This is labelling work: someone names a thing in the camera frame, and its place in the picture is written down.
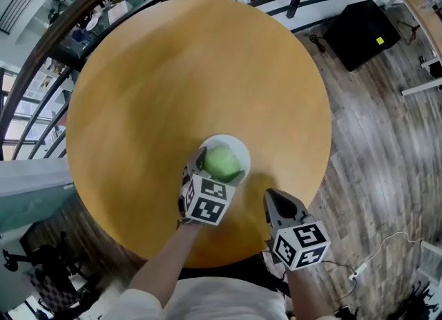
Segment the person's white shirt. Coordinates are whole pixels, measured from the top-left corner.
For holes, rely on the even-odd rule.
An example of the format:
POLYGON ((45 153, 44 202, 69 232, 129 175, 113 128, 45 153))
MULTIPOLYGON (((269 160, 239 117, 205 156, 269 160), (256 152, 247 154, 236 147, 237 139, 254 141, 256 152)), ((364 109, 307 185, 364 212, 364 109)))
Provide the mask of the person's white shirt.
POLYGON ((228 278, 179 280, 165 306, 152 294, 127 290, 100 320, 288 320, 284 297, 228 278))

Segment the person's left forearm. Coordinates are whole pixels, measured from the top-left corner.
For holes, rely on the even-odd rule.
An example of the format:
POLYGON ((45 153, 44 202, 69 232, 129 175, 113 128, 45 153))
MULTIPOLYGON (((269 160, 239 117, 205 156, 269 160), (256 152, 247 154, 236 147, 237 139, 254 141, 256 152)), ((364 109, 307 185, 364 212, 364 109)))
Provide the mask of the person's left forearm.
POLYGON ((128 289, 153 295, 164 307, 170 300, 180 272, 202 228, 202 223, 180 224, 160 252, 135 274, 128 289))

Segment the white round plate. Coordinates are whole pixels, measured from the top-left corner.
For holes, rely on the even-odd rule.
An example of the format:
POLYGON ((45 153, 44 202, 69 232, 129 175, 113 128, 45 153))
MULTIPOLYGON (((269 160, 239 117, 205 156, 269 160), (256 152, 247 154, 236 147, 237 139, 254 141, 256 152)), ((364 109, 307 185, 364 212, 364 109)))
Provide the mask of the white round plate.
MULTIPOLYGON (((251 168, 251 158, 248 149, 246 146, 237 139, 236 137, 232 135, 226 135, 226 134, 220 134, 220 135, 214 135, 210 138, 206 139, 201 145, 200 148, 207 148, 207 151, 217 145, 225 144, 230 147, 230 149, 233 151, 233 153, 236 155, 236 157, 239 159, 241 164, 241 169, 246 171, 246 176, 249 173, 249 170, 251 168)), ((202 168, 203 172, 207 174, 208 177, 211 178, 211 176, 202 168)))

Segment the small white round table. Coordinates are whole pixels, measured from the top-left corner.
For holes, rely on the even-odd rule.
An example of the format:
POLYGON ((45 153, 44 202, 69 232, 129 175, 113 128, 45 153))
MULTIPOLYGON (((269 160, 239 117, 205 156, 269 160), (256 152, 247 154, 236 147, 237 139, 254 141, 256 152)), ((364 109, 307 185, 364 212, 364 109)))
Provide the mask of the small white round table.
POLYGON ((99 18, 101 17, 101 13, 95 13, 91 16, 90 21, 86 25, 86 30, 90 32, 94 29, 94 27, 99 23, 99 18))

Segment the person's black trousers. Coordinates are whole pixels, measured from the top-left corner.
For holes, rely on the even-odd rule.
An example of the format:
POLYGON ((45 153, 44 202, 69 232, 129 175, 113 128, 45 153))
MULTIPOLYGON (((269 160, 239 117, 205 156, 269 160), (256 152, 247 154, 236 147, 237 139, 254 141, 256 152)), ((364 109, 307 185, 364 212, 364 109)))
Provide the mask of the person's black trousers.
POLYGON ((273 275, 267 268, 262 253, 242 261, 212 268, 184 268, 179 280, 201 277, 218 277, 246 281, 274 292, 289 296, 289 285, 283 278, 273 275))

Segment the person's right forearm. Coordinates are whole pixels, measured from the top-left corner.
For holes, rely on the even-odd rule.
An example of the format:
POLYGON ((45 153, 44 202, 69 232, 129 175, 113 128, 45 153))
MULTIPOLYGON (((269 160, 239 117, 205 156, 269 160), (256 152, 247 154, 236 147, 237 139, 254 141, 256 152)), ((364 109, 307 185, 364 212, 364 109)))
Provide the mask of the person's right forearm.
POLYGON ((287 269, 287 282, 296 320, 338 320, 307 268, 287 269))

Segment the white power strip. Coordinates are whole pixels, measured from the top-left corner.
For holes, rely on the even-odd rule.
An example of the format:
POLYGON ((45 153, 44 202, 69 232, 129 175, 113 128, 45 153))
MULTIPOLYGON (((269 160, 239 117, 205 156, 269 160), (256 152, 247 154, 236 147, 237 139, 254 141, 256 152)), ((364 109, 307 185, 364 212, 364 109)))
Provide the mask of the white power strip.
POLYGON ((349 280, 350 281, 355 281, 362 273, 363 271, 367 268, 367 263, 361 263, 350 275, 349 275, 349 280))

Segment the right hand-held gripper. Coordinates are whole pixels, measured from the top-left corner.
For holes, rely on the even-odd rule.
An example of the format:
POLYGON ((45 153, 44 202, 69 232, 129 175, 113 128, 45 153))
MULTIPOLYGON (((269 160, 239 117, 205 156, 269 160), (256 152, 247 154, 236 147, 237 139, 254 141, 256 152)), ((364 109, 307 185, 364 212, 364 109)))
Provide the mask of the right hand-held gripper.
MULTIPOLYGON (((306 216, 304 203, 285 191, 267 189, 264 194, 265 215, 268 223, 279 216, 301 221, 306 216)), ((320 263, 331 241, 322 221, 277 228, 269 241, 275 263, 282 263, 289 271, 320 263)))

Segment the white shopping bag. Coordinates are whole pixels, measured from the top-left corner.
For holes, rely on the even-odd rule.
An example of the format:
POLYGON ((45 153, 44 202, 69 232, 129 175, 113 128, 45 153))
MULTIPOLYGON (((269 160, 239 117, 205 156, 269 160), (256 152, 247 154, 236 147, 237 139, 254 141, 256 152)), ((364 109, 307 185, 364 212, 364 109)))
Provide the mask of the white shopping bag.
POLYGON ((131 9, 132 5, 127 0, 112 0, 107 12, 109 24, 114 24, 131 9))

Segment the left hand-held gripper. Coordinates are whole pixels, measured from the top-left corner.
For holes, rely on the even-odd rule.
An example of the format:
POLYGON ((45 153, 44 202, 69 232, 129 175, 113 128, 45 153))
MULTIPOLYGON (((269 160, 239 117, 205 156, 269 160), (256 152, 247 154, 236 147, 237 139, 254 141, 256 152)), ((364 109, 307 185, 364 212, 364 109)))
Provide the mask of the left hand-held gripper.
POLYGON ((245 179, 245 170, 221 179, 199 174, 206 151, 207 148, 195 151, 183 170, 178 195, 178 210, 182 217, 179 223, 219 225, 233 200, 237 185, 245 179))

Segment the black cabinet box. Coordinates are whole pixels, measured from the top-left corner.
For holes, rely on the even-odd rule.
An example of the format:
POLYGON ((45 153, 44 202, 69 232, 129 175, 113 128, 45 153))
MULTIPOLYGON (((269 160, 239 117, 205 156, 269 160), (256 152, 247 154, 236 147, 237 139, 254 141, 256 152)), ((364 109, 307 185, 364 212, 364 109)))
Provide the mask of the black cabinet box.
POLYGON ((400 35, 385 13, 372 0, 349 4, 324 34, 325 41, 349 71, 391 48, 400 35), (376 41, 385 41, 379 45, 376 41))

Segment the white metal frame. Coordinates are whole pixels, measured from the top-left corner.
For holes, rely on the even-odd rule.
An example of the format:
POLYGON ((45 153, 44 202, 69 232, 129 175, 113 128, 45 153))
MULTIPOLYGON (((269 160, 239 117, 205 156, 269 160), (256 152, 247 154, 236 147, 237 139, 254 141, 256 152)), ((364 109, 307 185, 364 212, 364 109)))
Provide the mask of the white metal frame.
POLYGON ((439 286, 442 282, 442 248, 422 241, 421 262, 418 271, 431 283, 439 286))

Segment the black stand equipment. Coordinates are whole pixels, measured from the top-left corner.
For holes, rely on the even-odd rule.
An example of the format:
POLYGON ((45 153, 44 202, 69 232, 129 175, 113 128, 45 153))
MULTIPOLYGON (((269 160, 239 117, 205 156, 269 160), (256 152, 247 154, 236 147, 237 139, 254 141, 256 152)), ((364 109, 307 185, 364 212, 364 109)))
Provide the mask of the black stand equipment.
POLYGON ((18 262, 40 265, 41 269, 35 270, 35 278, 47 291, 48 287, 44 284, 46 278, 52 282, 58 291, 68 294, 77 293, 69 276, 79 274, 86 281, 88 280, 88 277, 81 271, 81 265, 88 262, 89 257, 85 252, 82 252, 79 256, 70 255, 65 232, 60 234, 60 243, 56 247, 41 245, 27 256, 10 254, 3 250, 3 257, 5 260, 3 266, 11 272, 18 270, 18 262))

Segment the checkered floor mat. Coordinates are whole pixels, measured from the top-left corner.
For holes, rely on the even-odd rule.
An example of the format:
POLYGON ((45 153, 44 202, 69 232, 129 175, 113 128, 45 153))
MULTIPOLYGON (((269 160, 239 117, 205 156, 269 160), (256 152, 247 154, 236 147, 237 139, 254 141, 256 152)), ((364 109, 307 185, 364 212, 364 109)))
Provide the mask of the checkered floor mat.
POLYGON ((54 314, 71 308, 80 300, 67 271, 47 272, 37 265, 25 271, 23 276, 40 296, 39 299, 54 314))

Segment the round wooden table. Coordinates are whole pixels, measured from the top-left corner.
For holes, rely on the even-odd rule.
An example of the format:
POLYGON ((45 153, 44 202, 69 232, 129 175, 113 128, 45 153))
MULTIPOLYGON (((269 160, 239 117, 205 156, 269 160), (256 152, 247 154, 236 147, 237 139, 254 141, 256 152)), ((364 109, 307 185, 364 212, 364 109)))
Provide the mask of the round wooden table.
MULTIPOLYGON (((81 50, 76 53, 63 45, 63 40, 73 32, 75 24, 78 23, 82 16, 89 15, 95 6, 98 6, 103 0, 75 0, 73 4, 56 19, 48 32, 37 42, 20 72, 17 74, 14 85, 11 91, 6 93, 2 89, 3 77, 5 69, 0 68, 0 161, 4 159, 3 146, 6 143, 6 133, 10 128, 11 122, 15 118, 17 107, 20 102, 26 98, 26 91, 32 84, 37 73, 44 65, 47 59, 53 59, 58 64, 61 64, 61 72, 56 74, 52 80, 49 81, 49 88, 44 96, 38 100, 36 109, 28 118, 28 121, 23 128, 18 139, 12 141, 15 149, 12 152, 11 158, 16 159, 24 144, 32 146, 28 158, 34 158, 39 151, 40 146, 46 141, 46 137, 57 125, 54 120, 46 124, 45 130, 35 140, 28 139, 30 130, 40 118, 41 112, 46 109, 49 101, 58 93, 61 85, 71 76, 75 71, 79 72, 86 62, 86 58, 96 49, 96 47, 103 41, 106 35, 110 34, 123 21, 129 19, 137 12, 154 6, 155 4, 165 0, 143 0, 139 5, 131 8, 127 13, 110 22, 109 25, 100 33, 95 35, 94 39, 87 39, 82 42, 81 50)), ((324 3, 333 0, 250 0, 248 5, 255 8, 264 6, 266 12, 270 16, 278 16, 284 14, 288 19, 295 19, 298 13, 304 7, 309 7, 317 3, 324 3)))

